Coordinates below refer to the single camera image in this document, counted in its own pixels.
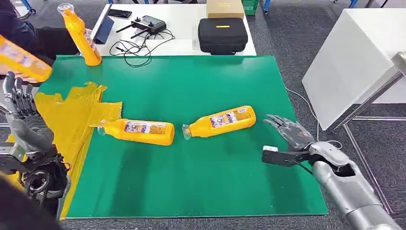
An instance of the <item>black zippered case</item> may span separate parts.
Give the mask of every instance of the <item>black zippered case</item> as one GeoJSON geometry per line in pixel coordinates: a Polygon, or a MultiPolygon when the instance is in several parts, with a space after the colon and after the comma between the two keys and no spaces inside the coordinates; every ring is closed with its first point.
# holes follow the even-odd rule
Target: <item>black zippered case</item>
{"type": "Polygon", "coordinates": [[[240,18],[203,18],[199,22],[200,49],[212,55],[234,55],[245,49],[248,34],[240,18]]]}

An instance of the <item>white cable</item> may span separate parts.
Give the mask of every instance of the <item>white cable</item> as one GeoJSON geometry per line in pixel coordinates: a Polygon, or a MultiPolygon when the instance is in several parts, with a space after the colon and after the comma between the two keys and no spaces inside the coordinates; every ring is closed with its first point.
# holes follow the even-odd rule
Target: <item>white cable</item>
{"type": "MultiPolygon", "coordinates": [[[[318,121],[318,118],[317,118],[317,116],[316,116],[316,114],[314,113],[314,111],[313,111],[313,108],[312,108],[312,106],[310,105],[310,103],[302,96],[302,95],[300,95],[298,92],[295,92],[295,91],[293,91],[293,90],[290,90],[290,89],[288,89],[286,86],[285,86],[285,89],[287,90],[287,91],[289,91],[289,92],[292,92],[292,93],[294,93],[294,94],[296,94],[296,95],[298,95],[300,98],[302,98],[306,103],[307,103],[307,106],[309,106],[309,109],[310,109],[310,112],[311,112],[311,114],[313,115],[313,117],[316,119],[316,121],[317,121],[317,134],[316,134],[316,138],[317,138],[317,141],[320,141],[319,140],[319,138],[318,138],[318,136],[319,136],[319,130],[318,130],[318,128],[319,128],[319,121],[318,121]]],[[[339,148],[337,148],[337,149],[341,149],[342,148],[342,143],[341,142],[339,142],[338,140],[328,140],[327,142],[335,142],[335,143],[338,143],[338,144],[340,144],[340,147],[339,148]]]]}

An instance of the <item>robot finger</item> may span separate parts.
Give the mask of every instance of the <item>robot finger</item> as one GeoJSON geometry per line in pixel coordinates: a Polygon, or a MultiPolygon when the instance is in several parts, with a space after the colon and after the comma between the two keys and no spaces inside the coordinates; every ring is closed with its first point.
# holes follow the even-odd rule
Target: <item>robot finger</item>
{"type": "Polygon", "coordinates": [[[291,121],[291,120],[289,120],[289,119],[286,119],[286,118],[282,118],[282,120],[283,120],[285,126],[286,126],[286,125],[289,125],[289,126],[290,126],[291,124],[295,124],[293,121],[291,121]]]}
{"type": "Polygon", "coordinates": [[[277,122],[279,125],[283,126],[285,124],[284,120],[278,115],[270,115],[272,119],[277,122]]]}
{"type": "Polygon", "coordinates": [[[6,79],[3,82],[3,92],[4,92],[4,101],[6,109],[10,111],[11,114],[17,115],[19,113],[16,106],[16,92],[15,92],[15,75],[13,72],[9,71],[7,73],[6,79]]]}
{"type": "Polygon", "coordinates": [[[24,100],[26,101],[27,105],[30,107],[31,114],[37,114],[37,107],[35,106],[34,97],[32,94],[33,85],[28,84],[27,88],[25,89],[24,100]]]}
{"type": "Polygon", "coordinates": [[[23,116],[28,116],[28,105],[24,100],[24,93],[23,93],[23,80],[21,78],[15,78],[15,101],[18,110],[21,112],[23,116]]]}
{"type": "Polygon", "coordinates": [[[268,119],[264,119],[264,122],[265,123],[268,123],[268,124],[270,124],[270,125],[272,125],[273,127],[275,127],[275,129],[278,129],[279,127],[281,127],[279,124],[277,124],[276,122],[273,122],[273,121],[271,121],[271,120],[268,120],[268,119]]]}

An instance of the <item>bottle cap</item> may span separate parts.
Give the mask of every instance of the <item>bottle cap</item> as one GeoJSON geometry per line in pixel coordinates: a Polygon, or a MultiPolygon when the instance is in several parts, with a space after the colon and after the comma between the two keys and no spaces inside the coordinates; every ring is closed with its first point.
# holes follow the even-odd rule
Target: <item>bottle cap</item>
{"type": "Polygon", "coordinates": [[[189,140],[192,137],[192,133],[190,132],[189,125],[182,125],[183,137],[186,140],[189,140]]]}
{"type": "Polygon", "coordinates": [[[75,7],[73,7],[70,3],[62,3],[58,6],[58,12],[62,14],[62,16],[66,16],[67,12],[73,13],[75,7]]]}
{"type": "Polygon", "coordinates": [[[99,126],[97,126],[97,132],[102,136],[106,135],[106,132],[104,131],[104,123],[106,122],[106,120],[101,120],[99,126]]]}

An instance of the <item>green mat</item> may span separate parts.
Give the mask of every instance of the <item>green mat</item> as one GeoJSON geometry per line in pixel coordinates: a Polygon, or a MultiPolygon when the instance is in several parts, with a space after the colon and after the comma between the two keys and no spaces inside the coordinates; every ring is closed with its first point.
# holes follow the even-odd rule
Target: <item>green mat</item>
{"type": "Polygon", "coordinates": [[[93,133],[67,218],[327,214],[310,174],[261,162],[263,145],[287,147],[265,114],[294,120],[274,57],[152,57],[141,68],[122,57],[97,67],[58,57],[40,91],[66,97],[87,81],[107,86],[104,102],[123,102],[123,118],[173,123],[175,139],[157,146],[93,133]],[[183,138],[182,124],[242,105],[255,110],[254,126],[183,138]]]}

